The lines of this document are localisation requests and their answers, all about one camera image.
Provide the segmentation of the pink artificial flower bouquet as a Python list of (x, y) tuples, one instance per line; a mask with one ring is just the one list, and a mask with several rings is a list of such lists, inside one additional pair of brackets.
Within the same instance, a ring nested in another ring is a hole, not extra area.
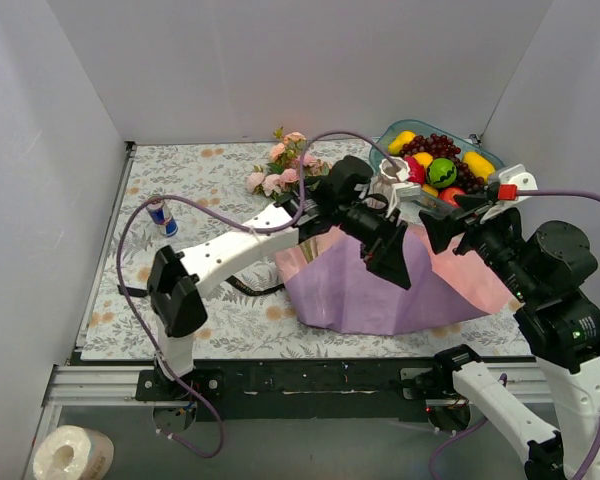
[(302, 168), (305, 185), (309, 178), (326, 175), (331, 165), (319, 158), (302, 152), (306, 138), (300, 132), (284, 133), (282, 127), (273, 133), (277, 143), (271, 148), (269, 160), (264, 166), (256, 165), (246, 178), (246, 189), (276, 201), (280, 196), (295, 193), (299, 186), (299, 168)]

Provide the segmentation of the purple wrapping paper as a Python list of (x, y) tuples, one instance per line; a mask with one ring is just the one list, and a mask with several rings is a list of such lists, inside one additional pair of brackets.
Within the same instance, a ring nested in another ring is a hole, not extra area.
[(512, 298), (480, 257), (432, 251), (423, 227), (403, 244), (411, 287), (367, 271), (359, 241), (337, 228), (279, 251), (274, 261), (299, 320), (342, 334), (401, 335), (496, 314)]

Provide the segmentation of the black ribbon with gold text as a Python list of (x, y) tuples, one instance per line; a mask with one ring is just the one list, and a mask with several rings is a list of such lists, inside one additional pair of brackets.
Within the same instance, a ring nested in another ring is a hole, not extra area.
[[(226, 280), (226, 283), (231, 285), (234, 289), (238, 290), (242, 294), (247, 295), (249, 297), (271, 295), (284, 288), (283, 284), (278, 284), (263, 290), (254, 290), (235, 276), (229, 277)], [(127, 291), (129, 293), (129, 296), (132, 298), (145, 298), (148, 295), (146, 289), (128, 287)]]

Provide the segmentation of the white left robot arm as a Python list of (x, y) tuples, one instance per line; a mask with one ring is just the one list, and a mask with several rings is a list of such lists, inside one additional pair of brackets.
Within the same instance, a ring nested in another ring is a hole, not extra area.
[(338, 227), (360, 242), (367, 271), (410, 288), (403, 255), (407, 225), (400, 220), (399, 209), (365, 204), (372, 177), (365, 161), (347, 155), (327, 175), (283, 195), (238, 230), (180, 252), (167, 246), (155, 254), (147, 289), (160, 320), (158, 387), (168, 398), (180, 400), (192, 390), (193, 337), (208, 319), (204, 298), (221, 282), (269, 255)]

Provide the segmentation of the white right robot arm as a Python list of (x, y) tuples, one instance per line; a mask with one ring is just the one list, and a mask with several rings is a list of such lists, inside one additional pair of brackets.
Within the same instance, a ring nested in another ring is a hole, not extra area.
[(421, 212), (432, 250), (475, 252), (520, 302), (514, 318), (545, 376), (557, 426), (537, 418), (466, 345), (434, 357), (434, 389), (473, 403), (515, 449), (529, 479), (600, 479), (600, 309), (582, 292), (597, 269), (583, 231), (564, 221), (528, 238), (515, 208), (483, 195), (447, 215)]

